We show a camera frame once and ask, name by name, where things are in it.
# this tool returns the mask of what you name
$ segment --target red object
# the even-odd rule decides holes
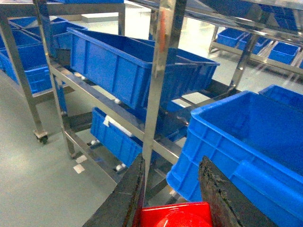
[[[213,227],[207,202],[189,202],[144,208],[140,227]]]

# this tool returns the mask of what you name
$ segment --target blue bin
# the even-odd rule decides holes
[[[269,59],[290,65],[300,47],[278,42],[269,55]]]
[[[21,30],[12,30],[17,47],[28,46],[41,43],[39,40],[22,32]],[[0,36],[0,51],[5,50],[4,42]]]
[[[248,91],[197,108],[182,149],[190,161],[183,167],[188,172],[180,171],[180,158],[168,183],[174,189],[189,189],[184,197],[191,199],[198,182],[196,167],[207,156],[276,224],[303,226],[301,122],[303,113]],[[244,173],[247,163],[253,168]]]
[[[92,110],[93,120],[90,133],[95,136],[121,162],[129,167],[138,154],[142,153],[142,142],[136,137],[129,137],[112,123],[103,122],[106,114],[98,108]]]
[[[259,94],[303,112],[303,95],[299,93],[273,84],[260,91]]]
[[[177,111],[182,107],[174,102],[169,102],[168,110],[171,112]],[[145,122],[146,109],[129,109],[130,113],[138,117],[141,121]],[[129,137],[116,126],[109,123],[108,127],[103,123],[106,114],[98,108],[93,108],[93,121],[90,132],[94,135],[111,153],[113,153],[121,162],[129,167],[135,160],[137,155],[142,152],[142,141],[136,137]],[[184,128],[167,135],[166,138],[175,142],[186,135]],[[159,154],[152,153],[151,160],[155,161]]]
[[[293,11],[291,9],[263,4],[259,5],[263,11],[274,14],[275,19],[280,27],[295,31],[298,30]]]
[[[36,17],[22,17],[17,19],[9,20],[11,24],[20,28],[29,28],[29,27],[36,27],[38,26],[38,21]],[[64,18],[57,17],[51,20],[51,23],[58,23],[67,21]]]
[[[55,0],[65,4],[77,4],[77,3],[124,3],[124,0]]]
[[[239,47],[238,49],[244,50],[246,43],[251,38],[251,35],[247,35],[240,39]],[[270,43],[270,39],[260,37],[255,45],[254,50],[252,51],[253,54],[258,54],[267,44]]]
[[[298,30],[294,18],[289,19],[289,18],[284,18],[281,16],[275,16],[275,19],[276,19],[277,23],[279,24],[279,26],[282,28],[286,28],[286,29],[290,29],[290,30],[294,30],[294,31]]]
[[[53,44],[55,48],[68,50],[71,49],[71,34],[67,31],[68,27],[87,30],[87,28],[73,24],[71,22],[60,22],[52,24]],[[31,34],[33,37],[41,40],[39,27],[27,28],[25,31]]]
[[[238,41],[245,35],[247,35],[247,33],[233,28],[227,28],[218,34],[217,43],[235,47]]]
[[[18,51],[32,93],[52,88],[43,46],[25,46],[18,48]],[[0,51],[0,62],[7,75],[18,83],[7,51]]]
[[[68,29],[73,34],[71,68],[106,91],[119,98],[133,109],[147,106],[149,84],[152,71],[154,47],[138,40],[92,31]],[[205,63],[177,56],[176,64],[167,64],[161,103],[167,103],[191,92],[193,79],[201,75],[200,66],[212,67],[218,63]]]

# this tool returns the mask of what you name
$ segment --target epoxy floor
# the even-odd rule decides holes
[[[91,30],[117,33],[117,22],[85,24]],[[149,13],[126,11],[126,35],[148,37]],[[221,63],[214,79],[229,84],[239,56],[223,52],[208,55],[213,26],[188,19],[180,48]],[[303,94],[296,77],[274,73],[262,65],[248,66],[240,90],[258,92],[278,84]],[[66,153],[53,100],[38,105],[49,142],[39,144],[32,133],[33,123],[24,99],[0,77],[0,226],[1,227],[81,227],[115,187],[94,164],[84,161],[85,171],[73,169],[75,160]],[[68,94],[73,114],[88,112],[93,106],[77,92]],[[189,96],[199,102],[200,96]],[[93,137],[81,133],[88,142]]]

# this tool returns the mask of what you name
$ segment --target metal upright post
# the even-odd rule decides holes
[[[43,129],[42,123],[39,117],[39,113],[36,107],[35,99],[32,96],[32,92],[30,90],[30,86],[24,72],[24,68],[22,65],[22,61],[19,56],[19,52],[16,46],[15,38],[10,29],[8,19],[0,14],[0,33],[2,40],[5,44],[6,50],[9,55],[9,59],[13,65],[14,72],[18,79],[18,83],[22,88],[25,99],[27,101],[27,106],[33,116],[33,120],[36,126],[36,130],[34,130],[34,134],[37,139],[44,144],[47,142],[47,132]]]
[[[233,77],[232,77],[232,80],[230,83],[230,89],[237,89],[237,87],[240,83],[240,80],[243,76],[243,73],[245,71],[246,65],[250,59],[250,55],[257,43],[258,37],[259,37],[258,35],[253,34],[251,36],[251,38],[248,40],[248,42],[243,50],[243,53],[241,55],[241,58],[238,62],[235,73],[233,74]]]
[[[118,34],[125,35],[125,4],[123,4],[123,9],[118,13]]]
[[[157,23],[158,23],[158,11],[152,9],[151,10],[150,31],[149,31],[149,35],[148,35],[149,40],[156,39]]]
[[[174,57],[176,55],[180,39],[186,2],[187,0],[162,0],[160,3],[145,134],[143,138],[143,157],[146,162],[146,181],[148,179],[150,169],[153,140],[158,118],[166,63],[167,61],[170,63],[174,62]]]
[[[50,56],[49,56],[50,43],[47,44],[47,42],[50,41],[50,39],[48,39],[48,40],[46,39],[44,26],[43,26],[43,20],[45,22],[47,20],[47,17],[49,20],[47,2],[46,2],[46,0],[33,0],[33,2],[34,2],[36,12],[37,12],[37,21],[38,21],[39,28],[40,28],[40,34],[41,34],[41,38],[42,38],[42,44],[43,44],[43,48],[44,48],[44,52],[45,52],[46,61],[47,61],[48,67],[50,69],[50,66],[51,66]],[[49,70],[49,73],[50,73],[50,77],[51,77],[57,112],[58,112],[58,116],[59,116],[59,120],[60,120],[60,125],[61,125],[61,130],[63,133],[65,145],[66,145],[66,148],[67,148],[70,156],[74,157],[76,155],[74,145],[65,135],[65,130],[70,129],[70,124],[69,124],[69,118],[68,118],[67,108],[66,108],[66,104],[65,104],[62,81],[57,79],[56,76],[51,72],[51,70]]]
[[[212,41],[211,41],[209,49],[208,49],[209,52],[212,51],[212,49],[213,49],[212,42],[216,39],[217,34],[218,34],[218,30],[219,30],[219,26],[215,26]]]

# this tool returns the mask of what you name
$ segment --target stainless steel rack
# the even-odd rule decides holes
[[[57,15],[75,15],[85,13],[119,13],[119,34],[124,34],[125,29],[125,5],[124,4],[60,4],[50,3],[47,4],[47,10],[50,16]],[[0,71],[1,79],[10,85],[13,89],[18,91],[26,100],[27,106],[31,112],[34,120],[35,130],[34,134],[36,138],[46,143],[48,139],[48,133],[44,130],[40,116],[36,105],[45,102],[49,99],[53,99],[53,90],[45,90],[39,93],[32,94],[28,80],[24,73],[19,53],[17,51],[16,43],[12,31],[8,24],[9,17],[32,17],[37,16],[35,5],[31,0],[4,0],[0,3],[0,33],[4,41],[6,50],[9,53],[9,58],[13,64],[18,84],[11,78],[7,77],[5,73]],[[68,86],[64,86],[65,93],[73,91]]]
[[[123,107],[119,106],[113,100],[110,100],[105,95],[98,92],[90,84],[81,80],[72,72],[62,67],[55,58],[51,57],[49,54],[50,50],[48,49],[47,45],[47,37],[45,36],[43,29],[43,24],[45,23],[44,20],[50,15],[71,15],[79,13],[119,11],[119,33],[121,35],[124,35],[124,6],[117,4],[47,4],[45,0],[34,0],[34,4],[17,4],[15,7],[13,7],[11,4],[0,4],[0,13],[2,16],[0,20],[0,28],[2,37],[4,37],[4,39],[6,38],[7,41],[12,38],[12,34],[11,32],[5,32],[5,30],[8,30],[7,28],[9,26],[6,17],[14,17],[16,15],[19,17],[25,16],[25,13],[23,12],[24,9],[27,9],[26,16],[37,16],[40,25],[40,32],[43,38],[42,40],[46,59],[50,69],[52,85],[54,88],[53,92],[56,100],[58,115],[60,118],[62,133],[65,140],[66,149],[68,150],[70,156],[76,157],[77,154],[75,152],[75,147],[79,148],[81,150],[81,153],[85,154],[87,157],[91,157],[91,155],[94,154],[94,150],[76,134],[76,132],[88,129],[90,127],[91,113],[85,113],[73,117],[69,116],[67,109],[64,107],[64,105],[62,105],[62,103],[65,101],[65,98],[64,96],[59,95],[64,94],[63,82],[73,90],[77,90],[79,94],[93,103],[103,112],[108,114],[111,118],[125,127],[138,139],[143,141],[143,157],[146,161],[145,172],[147,181],[153,150],[159,153],[164,159],[172,164],[175,164],[177,162],[178,157],[181,153],[181,147],[162,137],[161,135],[155,135],[155,128],[159,112],[161,91],[162,89],[165,89],[162,88],[162,84],[168,49],[178,48],[184,15],[192,18],[198,18],[200,20],[214,23],[216,25],[236,27],[240,30],[251,32],[253,35],[248,41],[244,51],[241,53],[241,59],[238,63],[230,85],[227,86],[213,80],[207,90],[200,91],[201,94],[208,96],[209,99],[198,104],[194,104],[189,100],[182,98],[182,100],[187,102],[190,107],[184,108],[169,116],[170,120],[174,121],[176,124],[187,125],[190,118],[190,110],[215,102],[238,92],[237,86],[243,75],[247,62],[250,59],[251,52],[259,35],[267,35],[268,37],[274,37],[275,39],[281,40],[290,39],[295,43],[300,43],[303,39],[301,33],[299,32],[291,31],[291,33],[289,33],[288,30],[280,29],[272,25],[267,25],[265,23],[269,16],[267,13],[261,12],[257,16],[256,22],[242,18],[225,16],[219,14],[207,6],[204,6],[202,9],[193,9],[189,7],[186,8],[186,0],[161,0],[161,2],[158,2],[158,6],[154,4],[155,2],[150,1],[132,1],[152,9],[150,35],[156,40],[145,125],[142,124],[141,121],[134,117],[132,114],[127,112]],[[159,48],[160,43],[164,44],[164,48]],[[15,64],[15,71],[17,74],[19,73],[19,78],[21,78],[20,84],[22,84],[22,82],[25,81],[26,77],[23,73],[23,69],[19,67],[21,64],[19,64],[20,59],[18,57],[17,48],[14,44],[10,44],[9,42],[6,42],[6,47],[11,53],[13,53],[10,54],[10,58]],[[110,179],[114,180],[115,182],[119,181],[120,177],[117,176],[117,174],[105,162],[99,162],[98,165],[108,174]],[[148,184],[146,185],[148,189],[152,189],[152,192],[149,193],[150,198],[150,195],[155,195],[166,184],[165,179],[163,179],[154,187],[149,187]]]
[[[242,50],[239,50],[237,47],[229,47],[220,43],[217,43],[216,41],[216,35],[218,32],[218,27],[216,27],[214,29],[214,34],[213,34],[213,40],[210,44],[209,47],[209,52],[213,52],[215,50],[222,50],[222,51],[227,51],[236,55],[242,55]],[[267,45],[266,47],[264,47],[264,49],[262,49],[260,51],[260,53],[258,54],[251,54],[250,56],[250,60],[258,62],[258,63],[262,63],[265,64],[267,66],[273,66],[276,69],[282,69],[282,70],[286,70],[292,74],[298,74],[301,78],[303,78],[303,69],[301,69],[299,66],[302,62],[303,59],[303,53],[302,53],[302,47],[300,48],[300,51],[298,52],[298,54],[296,55],[296,57],[294,58],[294,60],[292,61],[292,63],[290,65],[279,62],[279,61],[275,61],[272,59],[269,59],[268,56],[270,54],[270,52],[272,51],[272,49],[275,47],[275,45],[277,45],[278,41],[272,41],[269,45]]]

